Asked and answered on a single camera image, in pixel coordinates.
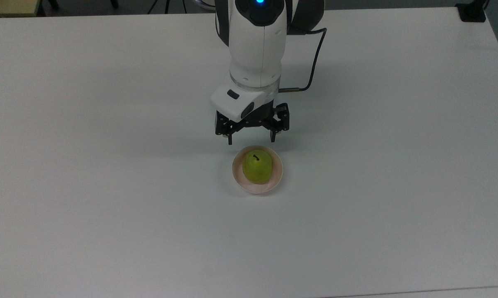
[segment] white table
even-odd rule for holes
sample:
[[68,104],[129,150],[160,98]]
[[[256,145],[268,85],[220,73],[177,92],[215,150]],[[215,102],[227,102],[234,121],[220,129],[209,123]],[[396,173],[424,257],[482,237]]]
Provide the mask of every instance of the white table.
[[357,298],[498,298],[498,287],[356,296]]
[[[455,8],[327,11],[271,144],[213,133],[213,15],[0,19],[0,298],[498,286],[498,45]],[[318,36],[293,36],[282,87]],[[247,145],[281,184],[236,185]]]

